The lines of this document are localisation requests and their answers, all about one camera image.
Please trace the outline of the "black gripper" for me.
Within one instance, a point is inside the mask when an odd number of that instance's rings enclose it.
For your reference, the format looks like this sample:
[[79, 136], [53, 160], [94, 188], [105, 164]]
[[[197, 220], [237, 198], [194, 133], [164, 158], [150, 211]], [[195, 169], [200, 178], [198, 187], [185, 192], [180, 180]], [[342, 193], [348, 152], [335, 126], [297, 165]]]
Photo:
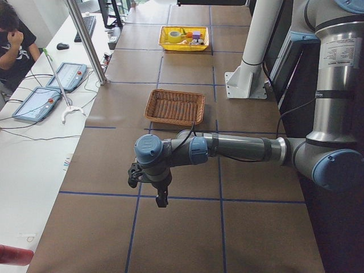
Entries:
[[152, 183], [157, 190], [156, 203], [158, 207], [166, 208], [168, 205], [168, 186], [172, 181], [172, 174], [169, 173], [163, 180]]

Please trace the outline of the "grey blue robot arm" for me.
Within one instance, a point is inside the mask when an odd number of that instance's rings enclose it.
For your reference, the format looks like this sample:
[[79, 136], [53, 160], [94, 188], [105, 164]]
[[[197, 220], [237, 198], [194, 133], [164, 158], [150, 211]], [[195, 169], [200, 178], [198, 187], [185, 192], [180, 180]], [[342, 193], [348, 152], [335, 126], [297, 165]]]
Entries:
[[312, 131], [299, 138], [248, 138], [182, 131], [176, 139], [140, 137], [128, 184], [150, 183], [156, 203], [168, 205], [171, 168], [203, 164], [221, 155], [243, 162], [275, 160], [291, 165], [331, 191], [344, 191], [363, 180], [363, 155], [352, 149], [351, 105], [359, 78], [363, 46], [362, 1], [296, 1], [293, 23], [320, 40], [315, 116]]

